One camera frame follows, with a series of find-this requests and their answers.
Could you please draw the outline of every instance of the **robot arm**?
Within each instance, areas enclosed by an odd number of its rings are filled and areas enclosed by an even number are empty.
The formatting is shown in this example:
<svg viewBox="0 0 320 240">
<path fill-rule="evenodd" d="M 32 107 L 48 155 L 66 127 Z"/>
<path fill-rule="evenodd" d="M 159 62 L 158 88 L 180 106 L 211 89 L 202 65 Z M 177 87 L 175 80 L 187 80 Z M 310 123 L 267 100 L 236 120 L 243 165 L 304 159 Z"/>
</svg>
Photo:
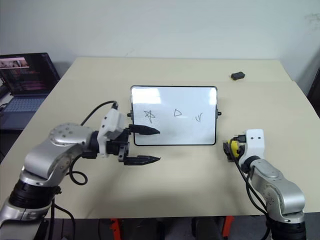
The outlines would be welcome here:
<svg viewBox="0 0 320 240">
<path fill-rule="evenodd" d="M 48 138 L 25 157 L 19 180 L 0 211 L 0 240 L 33 240 L 46 216 L 59 184 L 72 162 L 79 156 L 117 155 L 125 165 L 145 165 L 158 161 L 153 156 L 129 157 L 129 135 L 158 134 L 158 130 L 140 125 L 125 128 L 125 117 L 112 108 L 103 118 L 99 131 L 74 124 L 61 124 Z"/>
<path fill-rule="evenodd" d="M 239 144 L 237 161 L 241 170 L 249 175 L 251 185 L 265 200 L 272 239 L 305 240 L 305 196 L 296 184 L 265 160 L 263 130 L 250 129 L 233 140 Z"/>
</svg>

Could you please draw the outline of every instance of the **red metal frame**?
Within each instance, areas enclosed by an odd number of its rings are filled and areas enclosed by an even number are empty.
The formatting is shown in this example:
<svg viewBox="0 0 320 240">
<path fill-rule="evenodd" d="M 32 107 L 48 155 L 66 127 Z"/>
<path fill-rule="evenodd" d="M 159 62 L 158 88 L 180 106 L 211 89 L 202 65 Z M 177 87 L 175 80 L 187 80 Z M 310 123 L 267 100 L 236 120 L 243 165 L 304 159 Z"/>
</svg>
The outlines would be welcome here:
<svg viewBox="0 0 320 240">
<path fill-rule="evenodd" d="M 110 229 L 112 229 L 112 232 L 113 232 L 113 239 L 114 240 L 121 240 L 119 219 L 111 218 L 110 220 L 111 220 Z"/>
<path fill-rule="evenodd" d="M 232 222 L 235 220 L 233 216 L 226 216 L 223 224 L 223 229 L 222 229 L 222 236 L 224 238 L 228 237 L 230 234 L 230 228 Z"/>
</svg>

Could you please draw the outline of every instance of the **yellow object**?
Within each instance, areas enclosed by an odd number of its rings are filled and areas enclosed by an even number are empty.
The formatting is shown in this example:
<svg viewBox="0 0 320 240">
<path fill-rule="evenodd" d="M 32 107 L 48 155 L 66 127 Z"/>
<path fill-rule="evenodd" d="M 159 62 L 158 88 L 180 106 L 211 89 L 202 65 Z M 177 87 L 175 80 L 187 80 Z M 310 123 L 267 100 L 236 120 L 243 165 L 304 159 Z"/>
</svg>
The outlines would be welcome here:
<svg viewBox="0 0 320 240">
<path fill-rule="evenodd" d="M 233 155 L 237 158 L 239 157 L 239 154 L 237 153 L 237 150 L 238 150 L 238 141 L 232 141 L 231 143 L 231 149 L 232 149 L 232 153 Z"/>
</svg>

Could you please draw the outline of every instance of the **table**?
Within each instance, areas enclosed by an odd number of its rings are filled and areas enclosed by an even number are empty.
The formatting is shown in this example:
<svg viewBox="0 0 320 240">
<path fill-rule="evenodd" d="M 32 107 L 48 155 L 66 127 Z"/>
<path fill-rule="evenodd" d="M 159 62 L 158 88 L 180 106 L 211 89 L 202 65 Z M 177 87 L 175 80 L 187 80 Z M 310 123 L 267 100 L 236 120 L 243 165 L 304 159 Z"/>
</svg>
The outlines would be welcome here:
<svg viewBox="0 0 320 240">
<path fill-rule="evenodd" d="M 233 81 L 231 73 L 246 77 Z M 56 203 L 76 218 L 145 218 L 258 214 L 223 141 L 262 128 L 265 157 L 306 197 L 306 212 L 319 212 L 320 120 L 277 60 L 211 60 L 79 57 L 46 98 L 0 166 L 0 203 L 19 178 L 24 157 L 61 123 L 80 123 L 98 104 L 117 100 L 130 111 L 132 85 L 210 86 L 218 89 L 214 146 L 135 146 L 130 155 L 161 157 L 146 166 L 123 166 L 116 156 L 80 159 L 75 170 L 89 180 L 61 183 Z M 109 106 L 87 123 L 98 129 Z M 57 211 L 56 216 L 65 215 Z"/>
</svg>

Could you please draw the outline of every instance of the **black cable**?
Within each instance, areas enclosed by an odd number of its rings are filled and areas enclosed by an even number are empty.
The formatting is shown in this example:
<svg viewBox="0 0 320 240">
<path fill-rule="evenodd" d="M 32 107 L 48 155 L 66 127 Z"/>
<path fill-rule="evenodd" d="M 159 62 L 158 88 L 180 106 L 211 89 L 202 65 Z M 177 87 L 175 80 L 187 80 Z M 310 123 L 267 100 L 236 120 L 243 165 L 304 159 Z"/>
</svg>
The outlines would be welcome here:
<svg viewBox="0 0 320 240">
<path fill-rule="evenodd" d="M 246 179 L 246 176 L 244 175 L 244 173 L 242 172 L 238 160 L 236 159 L 236 157 L 234 156 L 234 153 L 232 152 L 232 147 L 231 147 L 231 143 L 234 141 L 234 139 L 231 139 L 229 142 L 229 150 L 230 150 L 230 156 L 232 158 L 232 160 L 234 161 L 236 167 L 238 168 L 238 171 L 240 172 L 241 177 L 243 178 L 246 186 L 248 186 L 248 188 L 251 190 L 251 192 L 253 193 L 253 195 L 256 197 L 256 199 L 258 199 L 258 201 L 260 202 L 260 204 L 263 206 L 263 208 L 267 211 L 267 206 L 265 205 L 265 203 L 262 201 L 262 199 L 258 196 L 258 194 L 256 193 L 256 191 L 254 190 L 254 188 L 251 186 L 251 184 L 248 182 L 248 180 Z M 262 211 L 262 213 L 264 215 L 268 215 L 266 211 Z"/>
<path fill-rule="evenodd" d="M 62 218 L 62 226 L 61 226 L 61 233 L 60 233 L 60 238 L 64 238 L 64 227 L 65 227 L 65 219 Z"/>
<path fill-rule="evenodd" d="M 102 240 L 101 232 L 100 232 L 100 222 L 101 222 L 101 218 L 99 218 L 99 221 L 98 221 L 98 237 L 99 237 L 99 240 Z"/>
<path fill-rule="evenodd" d="M 249 174 L 248 174 L 248 175 L 246 176 L 246 180 L 247 180 L 248 182 L 249 182 L 249 177 L 250 177 L 250 176 L 249 176 Z M 246 189 L 246 193 L 247 193 L 247 195 L 248 195 L 248 197 L 249 197 L 249 199 L 250 199 L 250 202 L 253 204 L 253 206 L 254 206 L 256 209 L 258 209 L 260 212 L 262 212 L 262 213 L 267 217 L 268 214 L 266 213 L 266 211 L 264 211 L 262 208 L 260 208 L 260 207 L 256 204 L 256 202 L 254 201 L 254 199 L 252 198 L 248 184 L 245 185 L 245 189 Z"/>
<path fill-rule="evenodd" d="M 76 162 L 79 160 L 79 158 L 81 157 L 81 155 L 78 155 L 75 157 L 75 159 L 72 161 L 72 163 L 70 164 L 70 167 L 69 167 L 69 172 L 66 174 L 66 175 L 69 175 L 70 176 L 70 179 L 72 180 L 72 182 L 74 182 L 75 184 L 77 185 L 86 185 L 87 182 L 88 182 L 88 177 L 81 171 L 74 171 L 74 166 L 76 164 Z M 74 177 L 74 174 L 79 174 L 81 175 L 83 178 L 84 178 L 84 181 L 83 182 L 79 182 L 75 179 Z"/>
<path fill-rule="evenodd" d="M 74 218 L 74 216 L 71 214 L 71 212 L 69 212 L 68 210 L 66 210 L 66 209 L 64 209 L 64 208 L 62 208 L 62 207 L 60 207 L 60 206 L 58 206 L 57 204 L 54 204 L 53 205 L 56 209 L 58 209 L 58 210 L 60 210 L 60 211 L 62 211 L 62 212 L 64 212 L 64 213 L 66 213 L 66 214 L 68 214 L 69 215 L 69 217 L 71 218 L 71 221 L 72 221 L 72 231 L 73 231 L 73 240 L 75 240 L 75 238 L 76 238 L 76 220 L 75 220 L 75 218 Z"/>
<path fill-rule="evenodd" d="M 113 104 L 112 107 L 115 108 L 115 109 L 118 109 L 118 103 L 117 101 L 106 101 L 106 102 L 103 102 L 101 103 L 100 105 L 98 105 L 95 109 L 92 110 L 92 112 L 89 113 L 88 116 L 86 116 L 86 118 L 80 123 L 81 126 L 83 126 L 86 121 L 88 121 L 88 119 L 99 109 L 101 108 L 102 106 L 104 105 L 107 105 L 107 104 Z"/>
<path fill-rule="evenodd" d="M 269 237 L 270 234 L 270 227 L 267 227 L 264 236 L 261 238 L 261 240 L 266 240 Z"/>
<path fill-rule="evenodd" d="M 48 233 L 48 240 L 52 240 L 55 228 L 55 199 L 52 199 L 51 211 L 50 211 L 50 227 Z"/>
</svg>

